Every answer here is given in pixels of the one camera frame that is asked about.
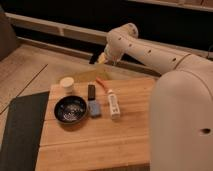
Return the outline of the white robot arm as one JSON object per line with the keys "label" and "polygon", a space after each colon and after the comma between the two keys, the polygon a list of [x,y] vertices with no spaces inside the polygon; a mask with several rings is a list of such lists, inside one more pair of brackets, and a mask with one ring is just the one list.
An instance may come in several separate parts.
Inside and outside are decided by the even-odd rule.
{"label": "white robot arm", "polygon": [[125,54],[161,75],[149,102],[150,171],[213,171],[213,61],[141,40],[133,23],[107,33],[99,60]]}

